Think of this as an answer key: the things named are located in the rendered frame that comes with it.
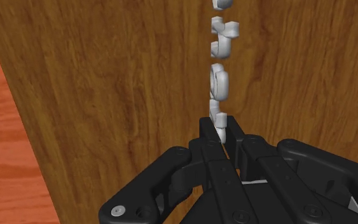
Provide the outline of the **brown wooden cabinet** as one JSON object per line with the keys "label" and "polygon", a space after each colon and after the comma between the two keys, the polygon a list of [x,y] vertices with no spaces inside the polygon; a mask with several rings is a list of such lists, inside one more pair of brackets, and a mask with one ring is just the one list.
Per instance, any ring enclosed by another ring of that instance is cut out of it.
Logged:
{"label": "brown wooden cabinet", "polygon": [[358,162],[358,0],[0,0],[0,65],[63,224],[97,224],[198,135],[216,15],[240,24],[222,111]]}

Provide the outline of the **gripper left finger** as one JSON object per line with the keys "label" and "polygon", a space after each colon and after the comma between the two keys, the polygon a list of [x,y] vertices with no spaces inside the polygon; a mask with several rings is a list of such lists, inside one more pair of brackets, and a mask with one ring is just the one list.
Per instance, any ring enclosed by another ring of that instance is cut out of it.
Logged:
{"label": "gripper left finger", "polygon": [[105,202],[99,223],[163,224],[196,186],[203,193],[179,224],[259,224],[209,118],[187,148],[169,148]]}

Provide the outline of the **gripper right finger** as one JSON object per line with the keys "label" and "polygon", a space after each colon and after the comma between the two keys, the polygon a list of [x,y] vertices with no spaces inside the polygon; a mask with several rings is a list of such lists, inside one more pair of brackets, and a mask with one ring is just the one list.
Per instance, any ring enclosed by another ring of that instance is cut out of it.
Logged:
{"label": "gripper right finger", "polygon": [[276,146],[229,116],[225,148],[240,179],[270,187],[293,224],[358,224],[358,163],[295,139]]}

